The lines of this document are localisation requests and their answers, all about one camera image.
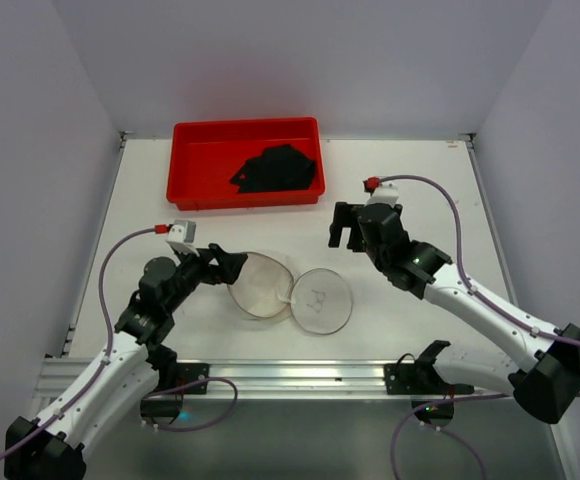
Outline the white mesh laundry bag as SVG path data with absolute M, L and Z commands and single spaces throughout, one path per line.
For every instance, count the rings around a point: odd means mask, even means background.
M 313 336 L 330 336 L 344 329 L 354 307 L 352 289 L 339 273 L 315 268 L 295 276 L 287 263 L 259 252 L 247 254 L 238 280 L 228 291 L 250 317 L 290 317 Z

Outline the black bra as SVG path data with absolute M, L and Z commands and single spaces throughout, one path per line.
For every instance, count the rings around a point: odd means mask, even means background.
M 240 194 L 308 189 L 316 174 L 316 161 L 290 144 L 265 148 L 247 159 L 230 178 Z

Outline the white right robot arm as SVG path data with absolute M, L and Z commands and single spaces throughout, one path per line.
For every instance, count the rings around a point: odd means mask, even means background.
M 401 211 L 398 204 L 338 202 L 328 245 L 338 247 L 348 229 L 347 249 L 366 254 L 392 286 L 453 314 L 497 350 L 435 340 L 412 363 L 385 365 L 388 394 L 467 394 L 482 388 L 513 397 L 539 421 L 558 423 L 580 393 L 580 328 L 533 319 L 464 281 L 446 253 L 410 239 Z

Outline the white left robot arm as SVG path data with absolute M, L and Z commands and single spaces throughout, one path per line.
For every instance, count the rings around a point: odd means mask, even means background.
M 81 479 L 88 451 L 129 409 L 211 382 L 208 374 L 193 373 L 178 384 L 177 355 L 163 342 L 174 327 L 174 312 L 199 285 L 234 284 L 247 259 L 210 244 L 150 260 L 92 362 L 33 419 L 19 417 L 9 426 L 5 477 Z

